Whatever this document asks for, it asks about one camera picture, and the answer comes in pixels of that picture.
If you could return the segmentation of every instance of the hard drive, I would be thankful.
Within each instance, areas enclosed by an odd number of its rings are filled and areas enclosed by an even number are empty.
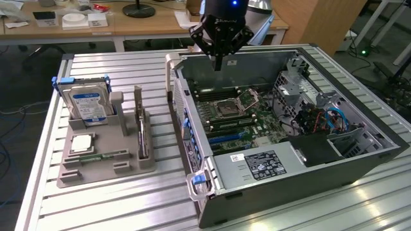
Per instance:
[[[81,119],[85,126],[106,124],[106,116],[114,114],[109,102],[107,77],[74,79],[61,78],[58,92],[67,107],[70,119]]]

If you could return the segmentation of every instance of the blue pcie slot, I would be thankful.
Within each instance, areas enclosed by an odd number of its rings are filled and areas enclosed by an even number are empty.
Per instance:
[[[230,135],[230,136],[222,136],[222,137],[216,137],[208,140],[209,144],[214,144],[214,143],[221,143],[221,142],[226,142],[226,141],[234,141],[238,140],[242,137],[244,133],[238,133],[236,135]]]

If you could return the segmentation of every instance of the barcode sticker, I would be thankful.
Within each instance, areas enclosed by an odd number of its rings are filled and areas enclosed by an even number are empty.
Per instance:
[[[110,35],[110,32],[93,32],[91,35]]]
[[[236,162],[236,161],[240,161],[240,160],[244,160],[244,154],[236,154],[236,155],[230,155],[230,161],[232,162]]]

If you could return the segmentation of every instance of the white box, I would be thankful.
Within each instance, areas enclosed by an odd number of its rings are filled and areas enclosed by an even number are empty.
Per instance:
[[[342,40],[342,43],[340,44],[340,47],[337,48],[336,51],[346,51],[348,50],[348,47],[352,43],[352,41],[354,40],[354,38],[357,37],[356,33],[353,33],[350,30],[348,30],[346,34],[345,34],[345,37],[344,37],[344,40]]]
[[[58,19],[54,12],[33,12],[38,27],[58,26]]]
[[[89,13],[87,14],[87,25],[89,27],[107,26],[105,14],[103,13]]]

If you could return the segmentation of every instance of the aluminum extrusion table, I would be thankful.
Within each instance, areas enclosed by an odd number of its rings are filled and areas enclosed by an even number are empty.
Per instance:
[[[304,49],[400,137],[411,142],[409,123],[320,49],[309,46]],[[198,230],[165,100],[164,56],[173,51],[185,50],[78,54],[61,61],[58,77],[109,75],[113,90],[124,92],[125,110],[133,107],[132,85],[142,87],[142,105],[150,112],[157,169],[148,174],[58,189],[55,178],[67,110],[53,92],[15,230]],[[309,71],[314,84],[326,89],[328,83],[313,69]],[[409,179],[411,148],[353,184],[205,230],[409,229]]]

